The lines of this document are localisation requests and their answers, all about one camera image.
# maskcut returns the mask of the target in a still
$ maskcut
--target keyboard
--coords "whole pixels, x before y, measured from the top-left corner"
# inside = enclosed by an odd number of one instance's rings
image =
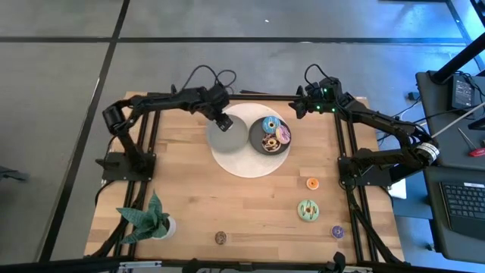
[[[452,231],[485,240],[485,184],[441,182]]]

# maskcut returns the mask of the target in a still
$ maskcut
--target wooden table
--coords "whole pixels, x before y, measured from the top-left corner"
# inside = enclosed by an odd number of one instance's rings
[[[135,94],[145,93],[128,93],[127,97]],[[233,100],[231,104],[244,102],[249,101]],[[140,241],[136,258],[327,262],[340,251],[347,263],[356,262],[346,195],[337,184],[336,158],[340,152],[333,115],[312,114],[297,120],[287,102],[257,103],[277,111],[293,135],[283,165],[265,177],[252,179],[229,174],[216,163],[205,138],[207,120],[201,114],[182,110],[161,113],[155,144],[158,159],[147,189],[145,209],[155,190],[164,211],[176,219],[177,231],[169,240]],[[149,116],[145,144],[152,119],[153,113]],[[343,127],[350,153],[346,126]],[[137,124],[130,131],[134,140],[138,130]],[[356,124],[355,135],[359,147],[377,150],[374,129]],[[114,149],[121,149],[119,143]],[[308,177],[320,180],[317,190],[305,186]],[[115,182],[101,193],[85,254],[94,253],[118,224],[120,215],[115,208],[123,206],[126,188],[126,182]],[[393,254],[403,259],[390,198],[379,187],[366,190],[375,230]],[[320,207],[317,221],[307,223],[299,219],[296,206],[304,199],[313,199]],[[330,235],[334,225],[344,227],[343,239]],[[365,232],[360,230],[364,256],[370,260]],[[218,231],[227,234],[223,246],[214,241]]]

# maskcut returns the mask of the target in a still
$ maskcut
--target chocolate donut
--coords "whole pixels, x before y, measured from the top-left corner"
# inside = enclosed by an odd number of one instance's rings
[[[266,133],[262,141],[263,149],[267,152],[276,152],[281,148],[281,143],[273,133]]]

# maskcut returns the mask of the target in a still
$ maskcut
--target donut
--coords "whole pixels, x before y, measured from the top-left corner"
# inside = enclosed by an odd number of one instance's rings
[[[343,230],[343,227],[337,225],[332,227],[331,233],[335,239],[342,239],[345,231]]]
[[[298,216],[303,221],[315,221],[320,215],[317,203],[313,200],[303,200],[298,204]]]
[[[226,241],[227,241],[227,235],[225,232],[219,231],[215,234],[215,242],[217,244],[222,245],[222,244],[225,244]]]
[[[280,141],[277,140],[273,133],[266,133],[264,135],[262,145],[266,152],[276,152],[281,148]]]
[[[263,120],[263,130],[265,133],[274,133],[276,128],[281,125],[281,121],[275,116],[269,116]]]
[[[291,140],[291,135],[288,128],[284,125],[280,125],[276,128],[276,138],[281,142],[281,144],[287,144]]]
[[[309,188],[310,190],[316,190],[318,189],[318,179],[317,178],[309,178],[306,181],[306,187]]]

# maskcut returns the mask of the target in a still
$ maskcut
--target pink frosted donut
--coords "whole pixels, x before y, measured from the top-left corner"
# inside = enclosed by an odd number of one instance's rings
[[[280,125],[276,128],[276,138],[281,144],[287,144],[291,140],[291,135],[289,134],[288,128]]]

